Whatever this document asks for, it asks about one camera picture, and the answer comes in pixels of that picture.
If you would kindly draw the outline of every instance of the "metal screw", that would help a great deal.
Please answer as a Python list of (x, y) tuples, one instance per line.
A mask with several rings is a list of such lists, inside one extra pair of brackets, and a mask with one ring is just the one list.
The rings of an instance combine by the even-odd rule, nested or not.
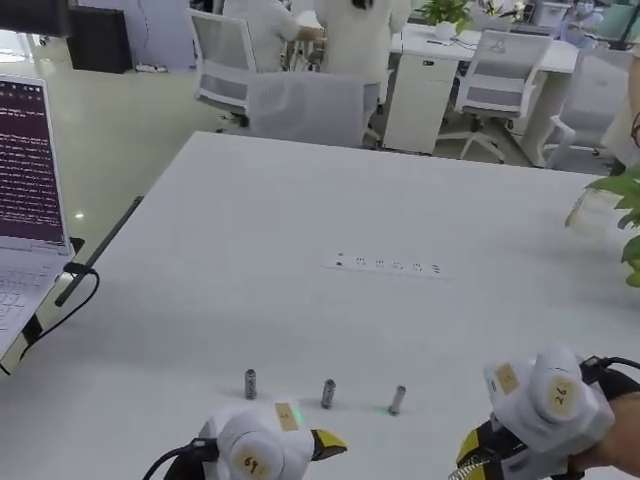
[(250, 368), (244, 374), (244, 396), (247, 400), (254, 400), (257, 395), (256, 371), (253, 368)]
[(320, 404), (322, 408), (326, 408), (327, 410), (331, 408), (331, 404), (333, 403), (333, 394), (336, 391), (336, 382), (329, 379), (324, 382), (324, 389), (322, 390), (322, 401)]
[(400, 413), (400, 404), (402, 400), (404, 400), (404, 394), (407, 393), (407, 389), (402, 385), (399, 385), (396, 389), (396, 394), (393, 397), (393, 402), (389, 405), (389, 415), (393, 415), (394, 417)]

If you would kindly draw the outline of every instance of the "black cabinet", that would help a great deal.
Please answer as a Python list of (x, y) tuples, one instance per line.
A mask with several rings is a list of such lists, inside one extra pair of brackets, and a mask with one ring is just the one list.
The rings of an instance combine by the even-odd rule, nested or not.
[(72, 7), (67, 38), (76, 70), (124, 73), (133, 68), (124, 13), (106, 8)]

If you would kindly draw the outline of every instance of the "number label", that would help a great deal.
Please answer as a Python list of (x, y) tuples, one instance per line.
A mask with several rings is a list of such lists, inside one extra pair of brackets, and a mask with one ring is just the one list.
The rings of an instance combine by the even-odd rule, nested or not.
[(547, 402), (549, 409), (556, 415), (570, 415), (573, 411), (575, 384), (572, 380), (556, 376), (549, 384)]
[(495, 374), (500, 388), (502, 388), (505, 395), (509, 395), (520, 386), (516, 372), (513, 371), (513, 367), (509, 363), (505, 363), (498, 368)]
[(245, 478), (261, 480), (269, 473), (268, 463), (246, 447), (236, 454), (233, 464), (245, 474)]
[(296, 421), (296, 417), (293, 415), (293, 410), (291, 410), (291, 405), (288, 403), (276, 403), (276, 415), (278, 415), (278, 420), (280, 420), (280, 428), (282, 428), (283, 432), (290, 432), (292, 430), (298, 430), (298, 422)]

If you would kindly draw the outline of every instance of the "black hair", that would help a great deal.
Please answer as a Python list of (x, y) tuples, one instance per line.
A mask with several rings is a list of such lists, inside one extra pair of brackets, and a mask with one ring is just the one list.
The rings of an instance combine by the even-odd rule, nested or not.
[(351, 3), (360, 10), (367, 10), (373, 7), (373, 0), (351, 0)]

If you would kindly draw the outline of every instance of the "chair armrest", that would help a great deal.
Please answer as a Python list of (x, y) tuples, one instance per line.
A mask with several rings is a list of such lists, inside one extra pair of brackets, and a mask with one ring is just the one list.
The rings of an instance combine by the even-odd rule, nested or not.
[(547, 161), (545, 162), (545, 168), (553, 169), (558, 162), (567, 154), (567, 152), (571, 149), (573, 142), (576, 139), (576, 131), (571, 128), (569, 125), (560, 120), (559, 115), (554, 115), (551, 117), (551, 127), (549, 128), (548, 135), (541, 142), (542, 144), (546, 143), (546, 140), (551, 136), (554, 130), (557, 128), (560, 130), (562, 135), (560, 139), (560, 144), (554, 150), (554, 152), (549, 156)]

